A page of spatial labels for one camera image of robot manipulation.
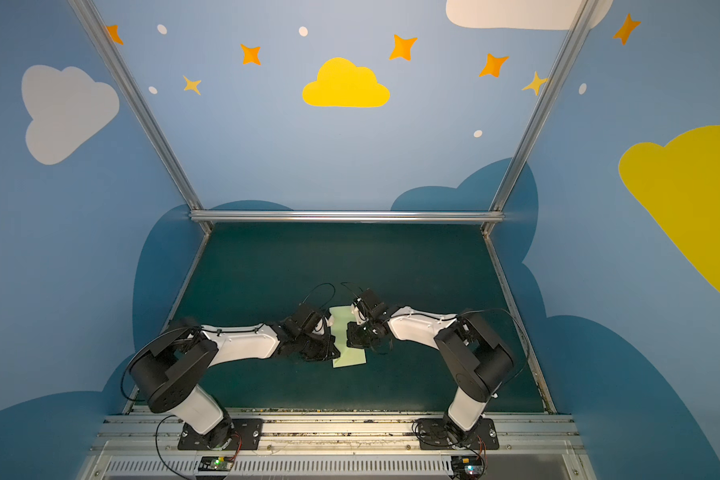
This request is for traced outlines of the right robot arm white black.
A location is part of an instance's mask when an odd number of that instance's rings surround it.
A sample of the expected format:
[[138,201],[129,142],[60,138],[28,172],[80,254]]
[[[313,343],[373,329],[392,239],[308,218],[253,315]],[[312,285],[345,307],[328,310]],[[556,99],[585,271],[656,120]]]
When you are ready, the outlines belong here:
[[373,349],[388,337],[415,342],[437,350],[453,377],[457,390],[444,416],[413,422],[422,449],[498,447],[483,412],[514,369],[515,355],[479,311],[436,314],[392,307],[368,289],[353,300],[352,313],[349,347]]

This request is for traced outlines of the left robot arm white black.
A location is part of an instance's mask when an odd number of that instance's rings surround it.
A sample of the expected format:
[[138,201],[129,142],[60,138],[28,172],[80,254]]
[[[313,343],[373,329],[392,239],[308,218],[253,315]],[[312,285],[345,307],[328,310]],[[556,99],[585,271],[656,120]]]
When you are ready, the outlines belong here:
[[238,433],[221,405],[200,386],[206,371],[222,363],[297,354],[305,361],[340,357],[324,311],[308,303],[274,323],[249,327],[202,325],[182,318],[139,350],[125,372],[153,413],[182,420],[206,450],[227,448]]

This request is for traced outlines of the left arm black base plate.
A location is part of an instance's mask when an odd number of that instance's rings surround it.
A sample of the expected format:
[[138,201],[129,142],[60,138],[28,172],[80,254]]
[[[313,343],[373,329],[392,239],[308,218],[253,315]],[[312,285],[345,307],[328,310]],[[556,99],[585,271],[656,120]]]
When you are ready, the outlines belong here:
[[206,434],[199,434],[184,424],[178,446],[179,450],[232,451],[257,450],[261,439],[261,418],[223,419]]

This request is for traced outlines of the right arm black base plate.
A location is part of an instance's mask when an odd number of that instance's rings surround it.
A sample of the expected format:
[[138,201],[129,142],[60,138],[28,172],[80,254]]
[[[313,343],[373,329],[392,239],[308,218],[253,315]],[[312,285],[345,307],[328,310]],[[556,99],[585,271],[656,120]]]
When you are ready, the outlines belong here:
[[455,423],[439,418],[420,418],[413,422],[412,433],[423,450],[472,449],[498,450],[498,434],[494,422],[479,418],[475,426],[461,430]]

